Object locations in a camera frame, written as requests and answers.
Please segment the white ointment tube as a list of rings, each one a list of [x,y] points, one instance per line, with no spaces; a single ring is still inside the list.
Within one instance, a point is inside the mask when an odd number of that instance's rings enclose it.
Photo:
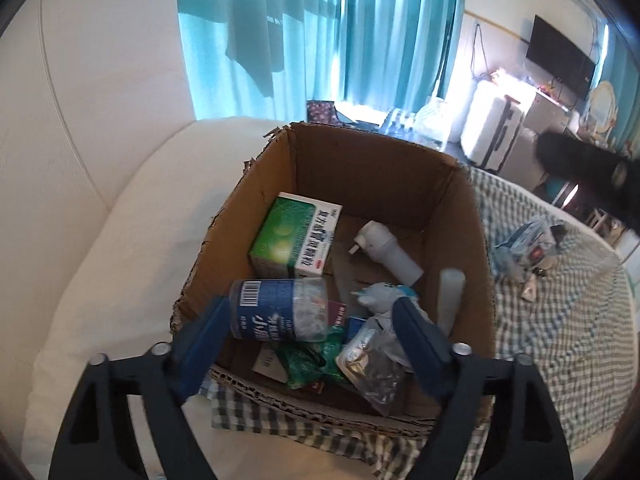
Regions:
[[[530,274],[521,290],[521,300],[533,304],[537,300],[537,277]]]

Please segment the clear floss pick jar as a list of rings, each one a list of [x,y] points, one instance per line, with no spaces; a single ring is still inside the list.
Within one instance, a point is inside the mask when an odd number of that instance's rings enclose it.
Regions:
[[[329,299],[322,278],[235,281],[229,292],[236,339],[321,342],[329,333]]]

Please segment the brown cardboard box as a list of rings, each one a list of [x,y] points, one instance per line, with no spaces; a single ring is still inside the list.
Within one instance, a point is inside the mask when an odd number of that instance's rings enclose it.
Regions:
[[[346,301],[363,286],[390,280],[384,266],[354,249],[357,232],[369,221],[380,222],[422,268],[416,293],[429,316],[437,313],[442,270],[463,272],[464,294],[450,337],[481,356],[494,354],[494,281],[468,170],[410,142],[303,122],[270,131],[216,214],[175,303],[173,326],[196,318],[233,282],[254,278],[250,246],[282,192],[342,208],[324,269],[332,299]]]

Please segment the teal window curtain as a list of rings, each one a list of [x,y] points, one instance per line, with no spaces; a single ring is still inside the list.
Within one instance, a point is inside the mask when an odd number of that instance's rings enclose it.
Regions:
[[[464,0],[177,0],[197,118],[296,122],[312,100],[415,112],[447,93]]]

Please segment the patterned plastic snack bag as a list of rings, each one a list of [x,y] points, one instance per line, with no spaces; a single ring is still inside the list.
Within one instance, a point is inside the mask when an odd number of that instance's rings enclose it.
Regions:
[[[524,283],[544,260],[559,255],[566,234],[561,221],[531,218],[495,247],[498,269],[511,280]]]

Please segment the oval vanity mirror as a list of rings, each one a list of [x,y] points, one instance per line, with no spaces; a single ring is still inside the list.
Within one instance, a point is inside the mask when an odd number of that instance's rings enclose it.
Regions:
[[[617,102],[612,84],[599,82],[590,93],[589,116],[593,119],[595,133],[609,133],[617,118]]]

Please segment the white slim tube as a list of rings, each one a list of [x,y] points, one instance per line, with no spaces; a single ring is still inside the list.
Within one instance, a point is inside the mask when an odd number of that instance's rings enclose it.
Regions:
[[[442,269],[439,274],[437,325],[449,336],[462,304],[465,274],[459,269]]]

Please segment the black wall television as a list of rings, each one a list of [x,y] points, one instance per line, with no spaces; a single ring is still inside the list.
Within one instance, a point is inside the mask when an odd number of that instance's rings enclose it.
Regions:
[[[576,98],[589,93],[596,63],[547,21],[536,15],[526,58],[564,84]]]

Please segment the green checkered tablecloth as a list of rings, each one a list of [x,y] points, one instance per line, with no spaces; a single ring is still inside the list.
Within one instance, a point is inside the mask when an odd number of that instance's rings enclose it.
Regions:
[[[634,303],[626,271],[613,248],[568,214],[524,188],[472,169],[469,177],[488,245],[496,246],[525,221],[544,216],[567,228],[562,252],[527,302],[518,286],[495,278],[496,356],[531,356],[560,416],[574,469],[589,468],[611,441],[637,381]],[[212,425],[272,434],[311,448],[361,460],[379,479],[402,479],[423,441],[375,436],[299,422],[208,380],[201,394]]]

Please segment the green foil sachet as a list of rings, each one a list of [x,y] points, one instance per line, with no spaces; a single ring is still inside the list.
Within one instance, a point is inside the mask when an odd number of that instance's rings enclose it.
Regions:
[[[288,388],[297,390],[324,380],[344,384],[346,377],[335,362],[341,350],[342,345],[332,338],[315,344],[301,341],[279,344],[276,353],[288,375]]]

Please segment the teal side curtain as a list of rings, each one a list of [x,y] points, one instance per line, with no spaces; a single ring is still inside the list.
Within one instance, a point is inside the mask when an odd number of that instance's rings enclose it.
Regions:
[[[610,143],[616,151],[633,151],[639,135],[639,65],[613,25],[608,26],[601,79],[612,84],[617,105]]]

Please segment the white pump bottle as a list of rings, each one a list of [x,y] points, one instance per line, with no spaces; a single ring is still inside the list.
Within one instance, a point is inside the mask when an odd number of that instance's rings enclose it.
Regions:
[[[351,255],[362,250],[372,261],[382,264],[401,284],[412,286],[422,278],[423,269],[399,245],[384,224],[367,222],[354,237]]]

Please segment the green 999 medicine box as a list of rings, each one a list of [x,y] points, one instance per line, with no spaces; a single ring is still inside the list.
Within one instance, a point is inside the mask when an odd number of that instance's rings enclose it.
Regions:
[[[342,206],[281,192],[248,255],[258,278],[321,278]]]

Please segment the silver blister pill pack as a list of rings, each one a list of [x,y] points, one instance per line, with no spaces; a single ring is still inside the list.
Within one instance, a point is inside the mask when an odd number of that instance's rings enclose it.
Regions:
[[[404,368],[385,352],[386,341],[381,319],[372,316],[335,358],[360,396],[382,416],[398,410],[406,382]]]

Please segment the white suitcase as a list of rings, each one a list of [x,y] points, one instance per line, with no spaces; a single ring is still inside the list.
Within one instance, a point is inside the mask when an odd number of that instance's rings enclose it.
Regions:
[[[475,167],[498,172],[522,119],[522,110],[514,99],[477,87],[460,136],[465,158]]]

